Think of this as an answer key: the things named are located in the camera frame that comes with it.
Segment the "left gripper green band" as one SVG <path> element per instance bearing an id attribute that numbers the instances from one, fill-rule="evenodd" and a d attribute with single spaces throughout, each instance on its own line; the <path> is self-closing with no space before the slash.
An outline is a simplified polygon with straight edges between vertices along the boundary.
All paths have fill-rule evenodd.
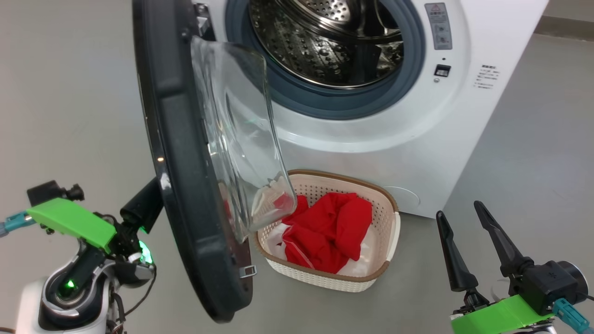
<path id="1" fill-rule="evenodd" d="M 121 208 L 123 222 L 60 198 L 30 207 L 27 216 L 47 230 L 79 242 L 79 254 L 61 283 L 89 283 L 91 271 L 96 269 L 112 270 L 120 283 L 147 283 L 156 268 L 137 233 L 153 228 L 162 209 L 161 185 L 153 178 Z"/>

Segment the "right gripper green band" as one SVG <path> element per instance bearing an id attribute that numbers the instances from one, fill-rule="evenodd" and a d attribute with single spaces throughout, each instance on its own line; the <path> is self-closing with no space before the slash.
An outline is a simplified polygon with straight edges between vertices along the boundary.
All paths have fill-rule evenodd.
<path id="1" fill-rule="evenodd" d="M 535 266 L 532 258 L 522 255 L 484 203 L 476 200 L 473 206 L 496 249 L 503 277 L 521 276 Z M 539 315 L 519 295 L 489 303 L 477 291 L 478 280 L 467 268 L 442 211 L 436 213 L 436 222 L 450 289 L 453 292 L 466 290 L 464 306 L 451 315 L 451 327 L 455 334 L 555 334 L 552 315 Z"/>

